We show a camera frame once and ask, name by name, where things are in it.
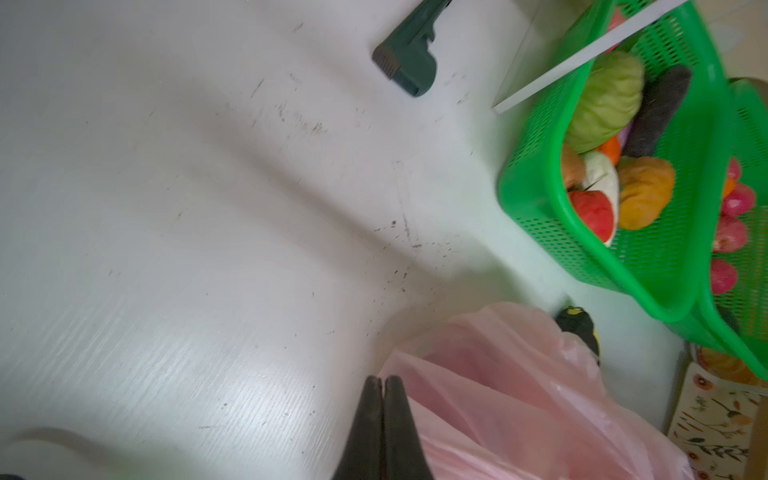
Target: toy vegetable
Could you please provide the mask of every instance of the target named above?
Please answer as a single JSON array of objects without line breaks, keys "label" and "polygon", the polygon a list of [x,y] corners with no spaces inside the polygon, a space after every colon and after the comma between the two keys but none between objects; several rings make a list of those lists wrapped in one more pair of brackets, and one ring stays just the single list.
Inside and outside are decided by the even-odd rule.
[{"label": "toy vegetable", "polygon": [[644,73],[640,60],[626,52],[598,57],[565,133],[577,154],[604,144],[632,120],[640,109]]},{"label": "toy vegetable", "polygon": [[622,188],[619,227],[639,230],[651,225],[672,200],[672,165],[655,157],[624,158],[618,173]]}]

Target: radish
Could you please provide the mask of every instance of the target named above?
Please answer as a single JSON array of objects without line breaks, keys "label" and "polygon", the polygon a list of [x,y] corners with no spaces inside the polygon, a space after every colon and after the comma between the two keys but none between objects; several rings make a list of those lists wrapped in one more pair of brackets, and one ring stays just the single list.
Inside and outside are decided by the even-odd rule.
[{"label": "radish", "polygon": [[720,215],[717,222],[715,241],[712,251],[715,253],[731,253],[740,249],[746,243],[748,232],[744,222],[733,217]]},{"label": "radish", "polygon": [[729,217],[738,217],[752,210],[757,203],[757,195],[745,184],[736,184],[733,191],[723,199],[720,212]]},{"label": "radish", "polygon": [[739,279],[739,272],[736,267],[725,260],[713,258],[710,263],[710,286],[712,293],[720,295],[736,286]]},{"label": "radish", "polygon": [[728,178],[734,182],[741,180],[741,164],[736,158],[731,157],[728,164]]}]

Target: green plastic basket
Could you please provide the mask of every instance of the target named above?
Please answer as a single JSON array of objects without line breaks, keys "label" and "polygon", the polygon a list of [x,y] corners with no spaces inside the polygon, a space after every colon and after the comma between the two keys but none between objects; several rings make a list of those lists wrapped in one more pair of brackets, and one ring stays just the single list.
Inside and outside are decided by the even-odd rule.
[{"label": "green plastic basket", "polygon": [[[626,16],[649,0],[621,0]],[[556,62],[607,31],[617,0],[598,0],[565,35]],[[692,2],[644,29],[632,53],[655,78],[689,65],[694,79],[656,155],[677,173],[673,199],[642,230],[619,230],[607,248],[571,208],[560,173],[560,153],[594,61],[540,94],[509,165],[498,183],[506,213],[577,280],[632,295],[654,318],[678,323],[690,315],[701,279],[708,276],[720,192],[730,157],[730,92],[717,52]]]},{"label": "green plastic basket", "polygon": [[[757,206],[740,217],[750,229],[750,241],[737,252],[716,255],[739,270],[733,290],[713,295],[707,278],[690,318],[670,327],[691,342],[739,357],[768,380],[768,111],[748,81],[734,82],[731,90],[733,155],[743,168],[741,182],[757,193]],[[739,334],[720,318],[716,304],[736,316]]]}]

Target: white floor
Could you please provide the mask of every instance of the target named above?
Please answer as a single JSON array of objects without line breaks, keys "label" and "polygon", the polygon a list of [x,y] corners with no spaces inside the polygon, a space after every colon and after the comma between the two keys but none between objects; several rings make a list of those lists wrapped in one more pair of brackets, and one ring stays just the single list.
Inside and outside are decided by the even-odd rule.
[{"label": "white floor", "polygon": [[[538,2],[455,0],[413,99],[369,58],[417,3],[0,3],[0,438],[328,478],[394,343],[567,297],[608,388],[662,426],[681,341],[496,203],[525,112],[490,106]],[[96,470],[0,447],[28,480]]]}]

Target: floral pattern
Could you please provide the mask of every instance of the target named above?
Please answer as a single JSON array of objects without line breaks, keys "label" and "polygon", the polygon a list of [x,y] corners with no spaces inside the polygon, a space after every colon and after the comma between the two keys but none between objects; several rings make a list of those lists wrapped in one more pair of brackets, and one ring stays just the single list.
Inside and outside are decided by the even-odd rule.
[{"label": "floral pattern", "polygon": [[698,480],[741,480],[760,397],[732,390],[692,363],[680,394],[670,440],[688,456]]}]

